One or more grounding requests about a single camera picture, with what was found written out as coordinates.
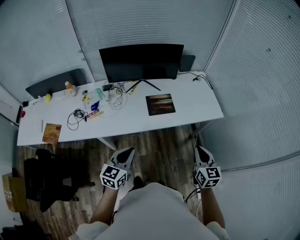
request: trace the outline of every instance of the cardboard box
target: cardboard box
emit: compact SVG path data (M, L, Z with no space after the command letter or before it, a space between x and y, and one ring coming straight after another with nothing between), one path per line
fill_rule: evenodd
M12 212L27 210L25 182L22 178L12 177L11 174L2 176L2 183L7 207Z

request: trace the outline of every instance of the book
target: book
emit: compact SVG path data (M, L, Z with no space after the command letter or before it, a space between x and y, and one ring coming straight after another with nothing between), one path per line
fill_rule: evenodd
M58 144L60 137L61 125L47 123L44 131L43 142L50 144Z

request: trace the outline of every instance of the sleeve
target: sleeve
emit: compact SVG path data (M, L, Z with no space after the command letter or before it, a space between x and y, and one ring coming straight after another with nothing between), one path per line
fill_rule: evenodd
M226 230L222 228L217 222L210 222L206 227L213 232L220 240L230 240Z
M77 232L69 237L69 240L94 240L103 233L109 226L102 222L79 225Z

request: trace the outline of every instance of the mouse pad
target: mouse pad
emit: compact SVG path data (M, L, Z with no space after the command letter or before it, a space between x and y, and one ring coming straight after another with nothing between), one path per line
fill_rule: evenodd
M146 101L149 116L176 112L170 94L147 96Z

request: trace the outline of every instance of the small bottle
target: small bottle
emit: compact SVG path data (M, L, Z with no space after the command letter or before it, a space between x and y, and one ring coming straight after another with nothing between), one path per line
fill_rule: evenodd
M72 96L76 96L77 94L77 88L76 86L72 85L70 82L65 82L66 89Z

